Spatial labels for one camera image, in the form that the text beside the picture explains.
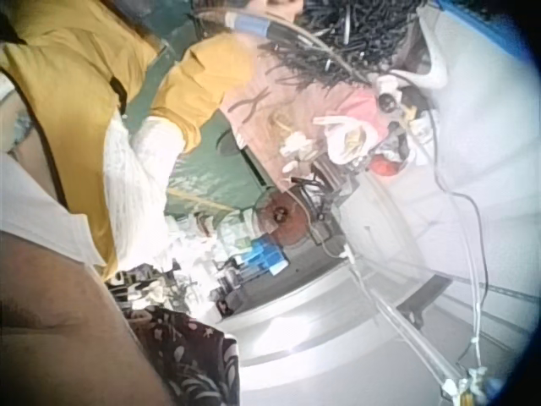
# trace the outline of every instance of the patterned fabric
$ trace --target patterned fabric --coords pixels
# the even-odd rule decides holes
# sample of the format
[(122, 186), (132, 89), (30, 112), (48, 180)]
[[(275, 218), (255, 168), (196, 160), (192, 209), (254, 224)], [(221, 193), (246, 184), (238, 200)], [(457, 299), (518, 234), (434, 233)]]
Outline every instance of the patterned fabric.
[(239, 405), (237, 341), (184, 313), (145, 310), (152, 320), (138, 336), (176, 404)]

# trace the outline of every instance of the black wire bundle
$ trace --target black wire bundle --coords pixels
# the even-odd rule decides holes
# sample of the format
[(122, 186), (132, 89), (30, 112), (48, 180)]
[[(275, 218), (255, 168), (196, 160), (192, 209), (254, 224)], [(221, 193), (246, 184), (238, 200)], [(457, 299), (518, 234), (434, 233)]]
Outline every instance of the black wire bundle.
[[(362, 73), (383, 72), (403, 43), (424, 0), (306, 0), (295, 21)], [(295, 75), (285, 83), (305, 88), (315, 81), (333, 87), (356, 81), (322, 51), (301, 42), (262, 46)]]

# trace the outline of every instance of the pliers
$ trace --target pliers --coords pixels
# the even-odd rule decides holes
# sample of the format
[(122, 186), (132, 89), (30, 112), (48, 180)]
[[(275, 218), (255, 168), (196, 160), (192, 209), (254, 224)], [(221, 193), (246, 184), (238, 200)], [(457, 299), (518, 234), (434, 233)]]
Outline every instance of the pliers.
[(266, 86), (256, 97), (252, 99), (245, 99), (236, 102), (231, 107), (227, 109), (227, 112), (233, 112), (238, 107), (244, 106), (246, 104), (251, 104), (252, 108), (250, 109), (249, 115), (243, 120), (243, 124), (246, 124), (254, 116), (257, 111), (257, 106), (260, 102), (265, 99), (271, 92), (269, 91), (269, 86)]

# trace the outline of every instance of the metal rod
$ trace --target metal rod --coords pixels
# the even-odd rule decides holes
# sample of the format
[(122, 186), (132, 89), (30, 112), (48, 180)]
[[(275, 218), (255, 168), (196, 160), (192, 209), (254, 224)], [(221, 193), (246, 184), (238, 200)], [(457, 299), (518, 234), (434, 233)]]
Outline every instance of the metal rod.
[(440, 386), (451, 380), (458, 387), (462, 374), (451, 364), (432, 344), (413, 327), (398, 310), (388, 304), (377, 291), (369, 290), (374, 303), (385, 319), (395, 327), (396, 331), (404, 338), (404, 341), (418, 355), (427, 368), (432, 372)]

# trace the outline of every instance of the person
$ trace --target person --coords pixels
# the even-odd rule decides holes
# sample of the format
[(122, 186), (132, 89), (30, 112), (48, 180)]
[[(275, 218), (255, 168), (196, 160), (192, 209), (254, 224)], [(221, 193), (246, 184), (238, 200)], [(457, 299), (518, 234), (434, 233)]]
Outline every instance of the person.
[[(130, 139), (119, 109), (156, 55), (148, 40), (97, 0), (8, 5), (0, 8), (13, 27), (0, 30), (1, 403), (189, 404), (156, 368), (156, 353), (135, 336), (96, 265), (108, 277), (160, 254), (172, 165), (198, 145), (199, 126), (223, 94), (249, 78), (257, 43), (222, 34), (191, 47)], [(248, 5), (290, 20), (299, 7)], [(193, 330), (179, 320), (187, 321), (179, 330)], [(199, 356), (185, 351), (193, 367)]]
[[(258, 45), (224, 33), (190, 47), (130, 137), (122, 113), (157, 48), (111, 7), (99, 0), (8, 2), (13, 29), (0, 52), (0, 102), (13, 110), (3, 114), (2, 181), (7, 173), (17, 179), (4, 182), (0, 228), (99, 266), (105, 279), (170, 261), (163, 216), (169, 175), (200, 143), (199, 127), (225, 93), (250, 79)], [(292, 20), (302, 1), (251, 0), (246, 7)], [(42, 147), (39, 159), (28, 145)]]

